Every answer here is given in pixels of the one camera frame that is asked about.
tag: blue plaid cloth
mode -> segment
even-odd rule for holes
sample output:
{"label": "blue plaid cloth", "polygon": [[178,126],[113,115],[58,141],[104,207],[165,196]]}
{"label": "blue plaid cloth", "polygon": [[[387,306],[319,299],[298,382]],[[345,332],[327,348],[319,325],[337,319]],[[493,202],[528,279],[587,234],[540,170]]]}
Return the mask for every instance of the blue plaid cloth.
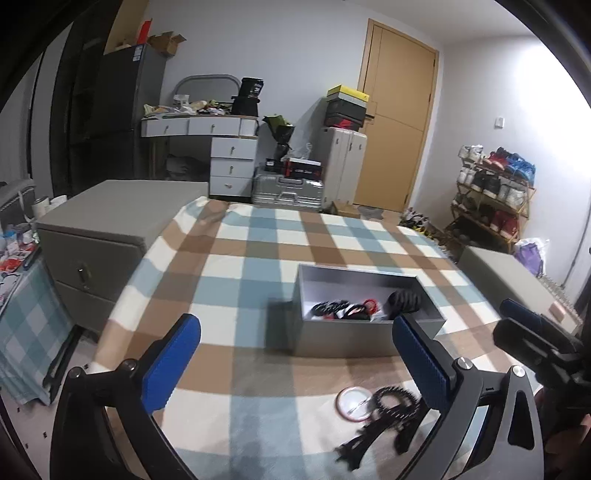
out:
{"label": "blue plaid cloth", "polygon": [[27,272],[0,317],[0,384],[20,404],[49,405],[43,379],[72,323],[41,258]]}

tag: plaid blanket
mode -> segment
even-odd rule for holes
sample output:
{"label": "plaid blanket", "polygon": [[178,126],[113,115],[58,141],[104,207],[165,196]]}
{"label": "plaid blanket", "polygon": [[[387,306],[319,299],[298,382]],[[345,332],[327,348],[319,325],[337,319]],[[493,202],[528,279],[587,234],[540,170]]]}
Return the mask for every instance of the plaid blanket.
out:
{"label": "plaid blanket", "polygon": [[[507,371],[512,364],[492,342],[497,313],[422,235],[379,222],[197,199],[146,253],[90,371],[138,358],[182,313],[195,314],[201,344],[155,418],[199,479],[391,479],[410,458],[396,457],[394,433],[386,432],[360,470],[335,463],[334,448],[359,427],[336,414],[340,390],[417,389],[399,357],[290,356],[285,321],[300,263],[416,276],[447,320],[438,340],[452,356],[467,356],[480,369]],[[479,409],[477,420],[483,415]],[[427,416],[411,452],[436,418]],[[475,441],[473,424],[460,460]]]}
{"label": "plaid blanket", "polygon": [[19,404],[38,398],[49,405],[43,379],[71,329],[70,317],[39,258],[22,272],[0,317],[0,385]]}

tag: drawer handle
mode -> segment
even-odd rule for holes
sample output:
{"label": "drawer handle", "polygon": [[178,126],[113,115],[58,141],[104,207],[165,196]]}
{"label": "drawer handle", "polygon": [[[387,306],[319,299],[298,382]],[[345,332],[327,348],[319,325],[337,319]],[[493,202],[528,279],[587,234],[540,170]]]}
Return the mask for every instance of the drawer handle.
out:
{"label": "drawer handle", "polygon": [[82,288],[84,290],[89,290],[89,287],[87,285],[89,275],[88,275],[88,271],[86,269],[86,265],[80,264],[78,266],[78,277],[80,278],[80,283],[82,283]]}

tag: gray storage box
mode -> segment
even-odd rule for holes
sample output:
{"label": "gray storage box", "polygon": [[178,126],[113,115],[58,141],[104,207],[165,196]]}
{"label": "gray storage box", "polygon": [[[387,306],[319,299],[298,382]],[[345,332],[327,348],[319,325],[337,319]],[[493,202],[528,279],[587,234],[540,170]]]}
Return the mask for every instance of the gray storage box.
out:
{"label": "gray storage box", "polygon": [[295,280],[293,318],[288,328],[294,355],[317,358],[398,355],[392,342],[390,320],[317,320],[310,314],[310,309],[323,301],[361,303],[375,299],[384,304],[395,288],[409,288],[420,295],[421,309],[405,315],[413,318],[429,338],[435,337],[445,320],[416,277],[300,265]]}
{"label": "gray storage box", "polygon": [[252,189],[252,203],[318,212],[322,208],[323,189],[321,181],[288,179],[276,173],[259,171]]}

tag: drawer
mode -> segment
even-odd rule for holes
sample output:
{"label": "drawer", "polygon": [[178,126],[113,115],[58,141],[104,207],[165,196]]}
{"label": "drawer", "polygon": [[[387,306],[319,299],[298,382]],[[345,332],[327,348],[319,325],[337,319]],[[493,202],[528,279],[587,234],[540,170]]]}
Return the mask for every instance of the drawer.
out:
{"label": "drawer", "polygon": [[136,245],[39,229],[43,257],[55,281],[116,301],[142,259]]}
{"label": "drawer", "polygon": [[75,324],[100,335],[105,328],[115,302],[55,282],[57,294]]}
{"label": "drawer", "polygon": [[256,140],[250,138],[212,138],[212,158],[256,157]]}
{"label": "drawer", "polygon": [[189,135],[233,135],[240,131],[240,119],[224,116],[201,116],[189,119]]}
{"label": "drawer", "polygon": [[230,195],[249,197],[252,191],[252,179],[237,177],[209,177],[210,195]]}
{"label": "drawer", "polygon": [[169,135],[187,135],[188,118],[163,118],[162,120],[144,120],[142,137],[167,137]]}
{"label": "drawer", "polygon": [[244,137],[256,136],[256,128],[258,127],[258,121],[254,118],[242,118],[240,121],[240,135]]}
{"label": "drawer", "polygon": [[210,175],[212,177],[251,179],[254,171],[254,160],[247,160],[245,158],[212,158]]}

